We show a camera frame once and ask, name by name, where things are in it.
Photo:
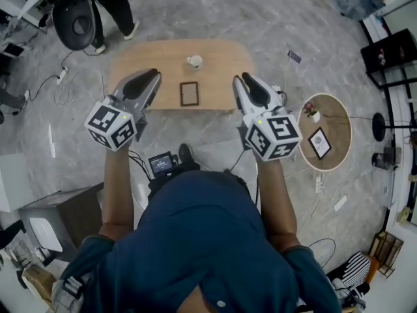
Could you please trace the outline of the brown picture frame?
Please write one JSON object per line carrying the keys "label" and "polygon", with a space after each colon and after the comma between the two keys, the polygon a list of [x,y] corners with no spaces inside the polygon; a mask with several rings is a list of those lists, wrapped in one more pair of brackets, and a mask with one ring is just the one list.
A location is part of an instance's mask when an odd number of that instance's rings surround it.
{"label": "brown picture frame", "polygon": [[198,82],[180,83],[180,106],[198,106],[199,105],[199,84]]}

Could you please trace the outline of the pile of light fabric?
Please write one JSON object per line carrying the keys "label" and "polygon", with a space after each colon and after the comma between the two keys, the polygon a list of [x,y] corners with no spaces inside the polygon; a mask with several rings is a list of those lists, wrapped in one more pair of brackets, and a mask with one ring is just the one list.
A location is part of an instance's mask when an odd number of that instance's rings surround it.
{"label": "pile of light fabric", "polygon": [[339,278],[333,279],[331,284],[341,303],[342,313],[366,313],[363,296],[370,290],[367,282],[354,286],[353,289],[346,287]]}

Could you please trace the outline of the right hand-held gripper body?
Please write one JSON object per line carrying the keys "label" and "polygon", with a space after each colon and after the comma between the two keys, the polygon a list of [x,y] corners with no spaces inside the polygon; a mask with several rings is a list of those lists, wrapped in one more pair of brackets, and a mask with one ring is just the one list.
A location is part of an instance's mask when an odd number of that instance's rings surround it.
{"label": "right hand-held gripper body", "polygon": [[303,139],[294,115],[282,106],[252,107],[241,112],[243,148],[253,151],[264,162],[291,156]]}

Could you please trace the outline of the black shelf unit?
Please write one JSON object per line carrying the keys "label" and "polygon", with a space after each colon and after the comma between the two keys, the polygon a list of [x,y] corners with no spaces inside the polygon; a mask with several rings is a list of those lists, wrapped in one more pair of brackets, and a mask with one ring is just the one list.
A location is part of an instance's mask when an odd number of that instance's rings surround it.
{"label": "black shelf unit", "polygon": [[417,83],[417,39],[404,29],[360,50],[378,89]]}

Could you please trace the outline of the person's left forearm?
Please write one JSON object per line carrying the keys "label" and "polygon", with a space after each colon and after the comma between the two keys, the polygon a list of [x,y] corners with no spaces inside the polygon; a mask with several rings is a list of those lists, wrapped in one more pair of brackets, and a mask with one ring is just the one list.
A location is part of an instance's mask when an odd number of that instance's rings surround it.
{"label": "person's left forearm", "polygon": [[104,168],[104,202],[99,234],[118,241],[133,231],[134,202],[130,182],[129,146],[108,151]]}

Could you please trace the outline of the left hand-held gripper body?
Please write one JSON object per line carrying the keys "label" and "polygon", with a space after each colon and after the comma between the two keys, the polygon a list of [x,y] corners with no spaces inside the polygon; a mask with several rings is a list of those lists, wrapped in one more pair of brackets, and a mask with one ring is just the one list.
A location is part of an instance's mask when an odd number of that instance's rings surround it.
{"label": "left hand-held gripper body", "polygon": [[141,138],[147,126],[145,110],[148,105],[146,97],[128,99],[108,95],[94,105],[85,128],[96,143],[110,151],[118,151],[132,140]]}

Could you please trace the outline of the person's left shoe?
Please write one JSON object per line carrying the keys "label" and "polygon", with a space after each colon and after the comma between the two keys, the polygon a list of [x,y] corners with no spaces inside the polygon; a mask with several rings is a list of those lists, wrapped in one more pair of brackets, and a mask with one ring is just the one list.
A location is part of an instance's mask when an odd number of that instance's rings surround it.
{"label": "person's left shoe", "polygon": [[194,158],[193,158],[193,155],[192,155],[192,150],[185,143],[180,144],[180,147],[179,147],[179,159],[180,159],[180,162],[182,164],[185,164],[185,163],[193,162],[194,161]]}

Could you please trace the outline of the black standing fan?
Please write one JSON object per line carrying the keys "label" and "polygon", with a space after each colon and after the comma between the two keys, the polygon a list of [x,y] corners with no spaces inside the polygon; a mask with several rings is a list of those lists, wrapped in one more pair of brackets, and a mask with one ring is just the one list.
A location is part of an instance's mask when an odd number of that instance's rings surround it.
{"label": "black standing fan", "polygon": [[377,142],[383,141],[386,135],[387,130],[393,130],[393,129],[417,129],[417,121],[414,119],[410,120],[410,123],[407,125],[387,125],[386,120],[382,116],[381,113],[377,112],[372,117],[372,133],[373,137]]}

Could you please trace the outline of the wooden coffee table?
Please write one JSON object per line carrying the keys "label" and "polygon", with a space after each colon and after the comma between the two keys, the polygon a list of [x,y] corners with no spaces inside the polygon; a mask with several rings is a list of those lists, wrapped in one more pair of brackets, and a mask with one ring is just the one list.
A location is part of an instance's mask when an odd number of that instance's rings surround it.
{"label": "wooden coffee table", "polygon": [[[200,55],[203,66],[192,70],[186,58]],[[180,83],[198,82],[199,105],[189,110],[233,111],[237,104],[233,78],[244,72],[255,74],[248,50],[238,42],[224,39],[157,40],[130,44],[115,56],[109,75],[109,91],[124,77],[140,70],[156,68],[162,83],[150,110],[181,110]]]}

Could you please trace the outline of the black office chair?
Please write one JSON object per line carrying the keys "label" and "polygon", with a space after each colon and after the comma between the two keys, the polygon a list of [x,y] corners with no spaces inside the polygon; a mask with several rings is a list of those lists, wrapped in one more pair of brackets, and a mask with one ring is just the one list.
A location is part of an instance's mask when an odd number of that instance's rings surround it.
{"label": "black office chair", "polygon": [[52,8],[52,21],[63,45],[72,51],[84,50],[96,35],[91,0],[58,0]]}

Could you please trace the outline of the person's right forearm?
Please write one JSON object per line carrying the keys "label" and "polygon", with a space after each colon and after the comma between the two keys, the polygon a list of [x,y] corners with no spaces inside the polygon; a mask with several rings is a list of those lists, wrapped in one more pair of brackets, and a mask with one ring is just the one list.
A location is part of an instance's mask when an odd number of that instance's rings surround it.
{"label": "person's right forearm", "polygon": [[296,215],[289,197],[283,168],[279,160],[269,162],[256,158],[258,169],[261,217],[270,244],[285,252],[300,244]]}

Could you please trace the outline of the white router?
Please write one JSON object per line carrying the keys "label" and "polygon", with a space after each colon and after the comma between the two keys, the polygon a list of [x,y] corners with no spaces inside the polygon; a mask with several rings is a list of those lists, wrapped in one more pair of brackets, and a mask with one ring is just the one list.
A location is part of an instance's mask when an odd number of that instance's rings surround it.
{"label": "white router", "polygon": [[63,248],[49,221],[45,218],[30,218],[31,229],[42,248],[62,252]]}

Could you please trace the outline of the striped black white cloth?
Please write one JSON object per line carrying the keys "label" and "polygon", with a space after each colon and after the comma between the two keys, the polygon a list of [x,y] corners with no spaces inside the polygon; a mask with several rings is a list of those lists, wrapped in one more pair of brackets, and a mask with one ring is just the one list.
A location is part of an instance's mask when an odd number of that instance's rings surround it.
{"label": "striped black white cloth", "polygon": [[371,260],[362,252],[352,255],[344,264],[341,281],[346,288],[352,289],[366,281]]}

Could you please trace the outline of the dark small appliance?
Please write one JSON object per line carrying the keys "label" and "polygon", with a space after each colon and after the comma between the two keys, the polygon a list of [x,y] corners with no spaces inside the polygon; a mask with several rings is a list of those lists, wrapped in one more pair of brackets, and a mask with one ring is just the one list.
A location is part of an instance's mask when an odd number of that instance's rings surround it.
{"label": "dark small appliance", "polygon": [[396,169],[401,162],[400,147],[385,147],[382,153],[374,153],[371,158],[372,166],[383,170]]}

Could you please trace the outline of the small potted plant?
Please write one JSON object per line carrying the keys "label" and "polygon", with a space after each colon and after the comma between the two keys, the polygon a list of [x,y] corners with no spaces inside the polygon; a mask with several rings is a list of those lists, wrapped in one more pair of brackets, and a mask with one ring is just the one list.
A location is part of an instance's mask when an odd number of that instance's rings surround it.
{"label": "small potted plant", "polygon": [[318,123],[321,120],[319,110],[314,106],[313,102],[307,101],[302,109],[302,113],[312,122]]}

